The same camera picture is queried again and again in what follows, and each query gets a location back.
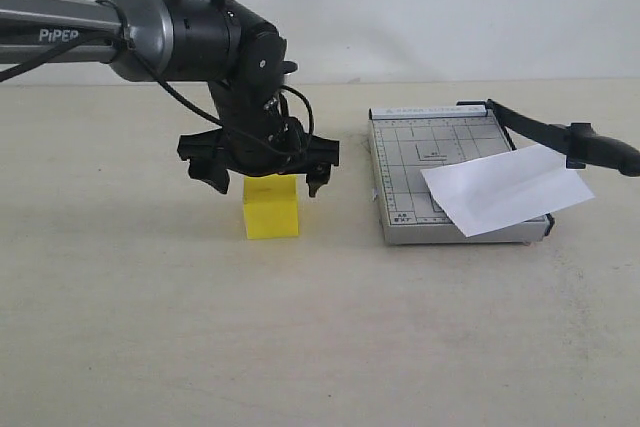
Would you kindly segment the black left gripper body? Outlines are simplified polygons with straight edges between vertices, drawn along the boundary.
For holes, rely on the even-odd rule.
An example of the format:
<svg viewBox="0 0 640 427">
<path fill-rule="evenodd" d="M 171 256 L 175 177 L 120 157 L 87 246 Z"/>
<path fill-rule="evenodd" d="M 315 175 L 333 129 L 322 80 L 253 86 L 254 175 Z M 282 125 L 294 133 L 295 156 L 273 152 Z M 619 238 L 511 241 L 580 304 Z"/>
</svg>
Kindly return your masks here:
<svg viewBox="0 0 640 427">
<path fill-rule="evenodd" d="M 313 164 L 340 162 L 340 144 L 314 134 L 315 125 L 304 128 L 289 110 L 287 93 L 310 103 L 283 78 L 252 84 L 245 81 L 208 83 L 223 126 L 183 135 L 177 152 L 185 161 L 215 159 L 228 170 L 247 176 L 302 173 Z"/>
</svg>

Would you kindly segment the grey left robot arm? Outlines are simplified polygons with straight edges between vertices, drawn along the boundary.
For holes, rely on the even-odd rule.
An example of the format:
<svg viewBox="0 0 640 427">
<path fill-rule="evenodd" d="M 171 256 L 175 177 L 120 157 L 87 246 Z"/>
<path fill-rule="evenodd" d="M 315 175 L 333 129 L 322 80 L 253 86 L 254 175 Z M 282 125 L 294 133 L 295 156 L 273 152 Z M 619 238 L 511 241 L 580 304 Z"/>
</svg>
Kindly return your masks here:
<svg viewBox="0 0 640 427">
<path fill-rule="evenodd" d="M 326 185 L 339 144 L 289 111 L 297 66 L 277 28 L 235 0 L 1 0 L 1 77 L 43 64 L 101 63 L 130 82 L 204 83 L 214 129 L 184 135 L 189 176 L 220 193 L 230 176 L 301 174 Z"/>
</svg>

